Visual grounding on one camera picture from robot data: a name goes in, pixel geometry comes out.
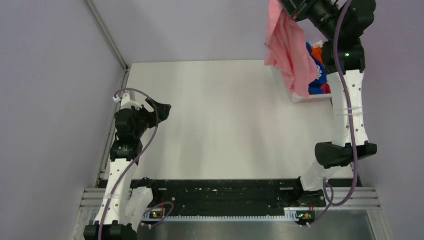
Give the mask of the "pink t-shirt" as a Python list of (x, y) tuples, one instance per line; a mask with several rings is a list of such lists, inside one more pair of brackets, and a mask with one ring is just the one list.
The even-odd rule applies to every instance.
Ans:
[(309, 84), (318, 75), (317, 67), (307, 50), (303, 29), (278, 0), (268, 4), (266, 47), (264, 64), (279, 71), (291, 94), (308, 99)]

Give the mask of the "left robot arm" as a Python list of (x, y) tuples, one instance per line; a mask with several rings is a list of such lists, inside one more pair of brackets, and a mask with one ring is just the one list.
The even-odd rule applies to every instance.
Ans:
[(131, 189), (131, 183), (141, 155), (147, 150), (142, 136), (149, 129), (157, 131), (159, 124), (168, 119), (172, 106), (147, 97), (145, 102), (153, 109), (149, 111), (129, 92), (114, 100), (120, 109), (114, 115), (116, 132), (109, 152), (109, 179), (95, 220), (84, 228), (86, 240), (137, 239), (147, 208), (156, 206), (161, 198), (154, 188)]

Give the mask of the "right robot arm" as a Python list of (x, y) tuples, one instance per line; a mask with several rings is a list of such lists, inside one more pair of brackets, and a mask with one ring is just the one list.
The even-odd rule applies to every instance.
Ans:
[(321, 190), (337, 171), (378, 151), (365, 129), (362, 87), (366, 58), (361, 42), (375, 20), (377, 4), (374, 0), (349, 0), (343, 6), (330, 0), (282, 0), (280, 4), (293, 20), (310, 20), (327, 38), (322, 60), (331, 90), (334, 130), (330, 142), (316, 144), (316, 160), (293, 192), (294, 202), (307, 206), (314, 198), (313, 191)]

